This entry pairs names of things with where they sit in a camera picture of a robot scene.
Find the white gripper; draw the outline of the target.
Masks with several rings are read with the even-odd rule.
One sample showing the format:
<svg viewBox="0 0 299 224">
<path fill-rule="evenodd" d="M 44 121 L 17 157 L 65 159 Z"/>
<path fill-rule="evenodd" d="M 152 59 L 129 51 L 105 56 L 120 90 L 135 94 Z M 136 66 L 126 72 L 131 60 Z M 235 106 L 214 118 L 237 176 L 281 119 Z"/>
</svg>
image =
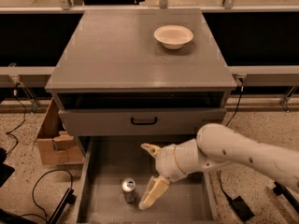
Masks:
<svg viewBox="0 0 299 224">
<path fill-rule="evenodd" d="M 163 148 L 159 146 L 143 143 L 141 147 L 148 151 L 152 158 L 155 158 L 155 169 L 159 176 L 152 176 L 149 179 L 149 183 L 146 187 L 138 208 L 140 210 L 146 210 L 168 190 L 170 182 L 174 183 L 187 175 L 179 168 L 176 161 L 176 146 L 170 145 Z"/>
</svg>

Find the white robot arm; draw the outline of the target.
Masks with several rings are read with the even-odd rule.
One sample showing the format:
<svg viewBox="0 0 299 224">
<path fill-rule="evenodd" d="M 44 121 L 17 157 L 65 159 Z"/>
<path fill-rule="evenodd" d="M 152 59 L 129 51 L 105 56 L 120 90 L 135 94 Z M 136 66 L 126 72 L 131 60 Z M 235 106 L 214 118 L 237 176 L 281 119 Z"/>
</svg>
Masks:
<svg viewBox="0 0 299 224">
<path fill-rule="evenodd" d="M 165 147 L 143 143 L 155 159 L 157 177 L 149 180 L 138 207 L 150 208 L 169 186 L 189 174 L 218 171 L 235 162 L 299 192 L 299 152 L 259 143 L 218 123 L 200 128 L 195 138 Z"/>
</svg>

